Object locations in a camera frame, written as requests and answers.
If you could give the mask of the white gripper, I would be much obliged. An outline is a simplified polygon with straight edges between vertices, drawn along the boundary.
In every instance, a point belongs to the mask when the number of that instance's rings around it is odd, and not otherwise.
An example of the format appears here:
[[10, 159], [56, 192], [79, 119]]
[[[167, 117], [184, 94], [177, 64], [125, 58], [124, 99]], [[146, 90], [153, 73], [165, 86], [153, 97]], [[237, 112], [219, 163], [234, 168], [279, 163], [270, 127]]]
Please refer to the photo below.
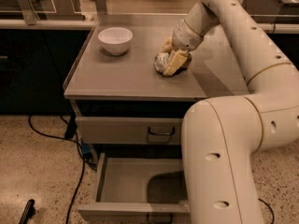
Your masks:
[[177, 70], [187, 68], [189, 66], [188, 51], [196, 50], [203, 40], [204, 38], [194, 32], [185, 20], [180, 20], [173, 31], [172, 37], [168, 37], [159, 50], [160, 53], [171, 52], [163, 76], [171, 77]]

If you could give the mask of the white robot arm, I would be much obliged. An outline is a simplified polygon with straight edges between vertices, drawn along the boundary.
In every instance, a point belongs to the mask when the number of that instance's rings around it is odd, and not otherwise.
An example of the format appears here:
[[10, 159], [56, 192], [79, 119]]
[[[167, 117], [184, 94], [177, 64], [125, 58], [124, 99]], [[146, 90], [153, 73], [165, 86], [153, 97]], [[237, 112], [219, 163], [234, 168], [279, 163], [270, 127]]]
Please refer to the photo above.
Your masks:
[[263, 224], [249, 156], [299, 138], [299, 72], [242, 2], [199, 0], [155, 57], [155, 69], [171, 77], [221, 25], [249, 89], [205, 99], [185, 114], [181, 147], [192, 224]]

